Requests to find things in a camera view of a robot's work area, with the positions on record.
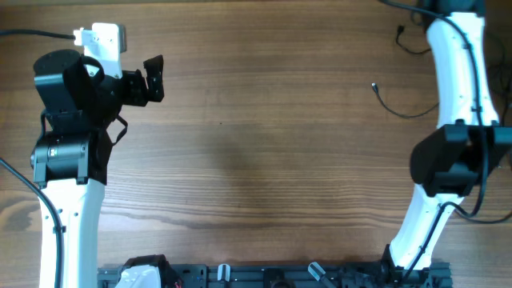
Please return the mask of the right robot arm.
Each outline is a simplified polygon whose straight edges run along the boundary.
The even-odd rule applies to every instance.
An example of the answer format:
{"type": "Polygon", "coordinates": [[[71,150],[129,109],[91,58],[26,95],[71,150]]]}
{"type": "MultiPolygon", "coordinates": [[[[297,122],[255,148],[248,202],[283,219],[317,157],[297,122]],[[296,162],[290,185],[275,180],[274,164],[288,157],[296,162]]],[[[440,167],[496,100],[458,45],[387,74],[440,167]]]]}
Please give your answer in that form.
{"type": "Polygon", "coordinates": [[[438,125],[412,151],[413,197],[374,282],[440,287],[448,279],[431,262],[436,242],[452,213],[480,223],[487,179],[511,150],[511,128],[500,124],[487,83],[483,1],[387,5],[422,16],[437,75],[438,125]]]}

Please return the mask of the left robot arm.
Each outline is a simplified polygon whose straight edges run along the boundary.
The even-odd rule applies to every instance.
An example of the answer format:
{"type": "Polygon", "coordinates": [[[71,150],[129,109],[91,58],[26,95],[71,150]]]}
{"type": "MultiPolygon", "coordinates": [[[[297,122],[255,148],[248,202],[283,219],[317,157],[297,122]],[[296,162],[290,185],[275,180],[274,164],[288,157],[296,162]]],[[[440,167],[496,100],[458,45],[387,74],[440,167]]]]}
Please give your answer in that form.
{"type": "Polygon", "coordinates": [[[45,106],[30,164],[42,192],[42,287],[96,287],[98,221],[113,147],[107,129],[127,124],[123,106],[164,98],[161,55],[143,70],[109,76],[106,65],[76,50],[56,50],[34,64],[45,106]]]}

